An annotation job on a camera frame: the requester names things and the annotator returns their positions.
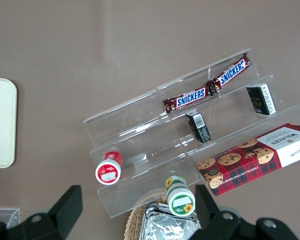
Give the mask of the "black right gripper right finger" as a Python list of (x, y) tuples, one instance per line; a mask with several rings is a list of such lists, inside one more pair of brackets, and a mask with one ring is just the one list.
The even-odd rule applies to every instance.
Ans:
[(238, 240), (241, 219), (229, 210), (220, 210), (205, 185), (195, 186), (195, 211), (201, 225), (192, 240)]

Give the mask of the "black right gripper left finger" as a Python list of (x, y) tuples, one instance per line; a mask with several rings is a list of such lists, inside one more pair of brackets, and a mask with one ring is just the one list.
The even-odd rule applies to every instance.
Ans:
[(83, 211), (82, 187), (72, 185), (46, 213), (39, 212), (22, 223), (26, 240), (65, 240)]

